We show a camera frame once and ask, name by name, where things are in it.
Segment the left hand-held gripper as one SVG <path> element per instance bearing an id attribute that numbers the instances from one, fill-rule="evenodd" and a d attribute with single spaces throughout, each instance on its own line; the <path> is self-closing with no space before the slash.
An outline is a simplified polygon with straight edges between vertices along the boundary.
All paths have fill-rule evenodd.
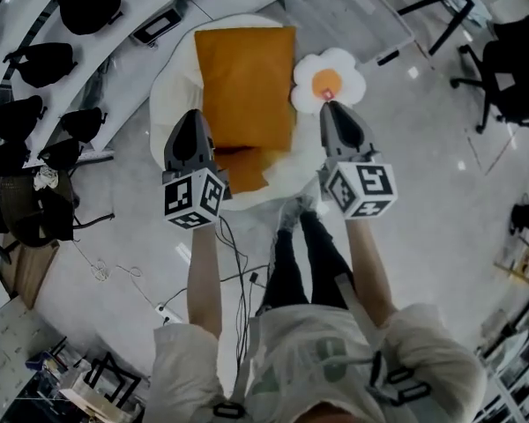
<path id="1" fill-rule="evenodd" d="M 214 157 L 212 134 L 202 112 L 189 110 L 164 148 L 164 216 L 182 229 L 215 223 L 223 201 L 232 198 L 228 171 Z"/>

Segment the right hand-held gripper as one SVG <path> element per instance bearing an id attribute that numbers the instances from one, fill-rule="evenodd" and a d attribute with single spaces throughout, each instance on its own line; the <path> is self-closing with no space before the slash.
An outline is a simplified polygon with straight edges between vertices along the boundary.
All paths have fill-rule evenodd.
<path id="1" fill-rule="evenodd" d="M 372 130 L 337 101 L 323 104 L 319 117 L 326 154 L 318 170 L 322 197 L 331 199 L 345 219 L 383 215 L 398 199 L 398 192 L 391 165 L 378 159 Z"/>

